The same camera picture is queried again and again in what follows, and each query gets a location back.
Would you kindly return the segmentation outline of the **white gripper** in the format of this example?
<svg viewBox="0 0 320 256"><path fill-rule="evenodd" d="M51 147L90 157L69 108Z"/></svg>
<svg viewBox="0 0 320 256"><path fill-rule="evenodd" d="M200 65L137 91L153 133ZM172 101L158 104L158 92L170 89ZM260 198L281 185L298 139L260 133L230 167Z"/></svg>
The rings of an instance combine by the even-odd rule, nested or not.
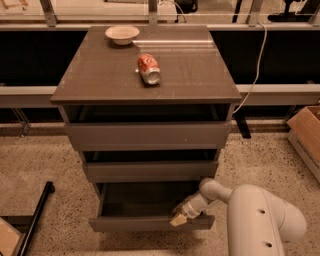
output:
<svg viewBox="0 0 320 256"><path fill-rule="evenodd" d="M187 219L197 218L204 210L206 210L212 201L201 193L195 193L187 197L182 204L177 205L172 213L176 214L170 221L173 227L184 225L187 223Z"/></svg>

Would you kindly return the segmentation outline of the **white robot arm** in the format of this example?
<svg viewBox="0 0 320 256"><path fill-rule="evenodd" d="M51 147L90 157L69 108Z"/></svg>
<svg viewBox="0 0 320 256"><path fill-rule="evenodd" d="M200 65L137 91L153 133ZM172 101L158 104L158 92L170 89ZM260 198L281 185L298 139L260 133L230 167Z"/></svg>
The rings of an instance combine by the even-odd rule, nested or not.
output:
<svg viewBox="0 0 320 256"><path fill-rule="evenodd" d="M175 208L170 224L197 218L217 200L227 205L229 256L285 256L283 245L306 233L306 219L293 204L255 185L227 188L211 178Z"/></svg>

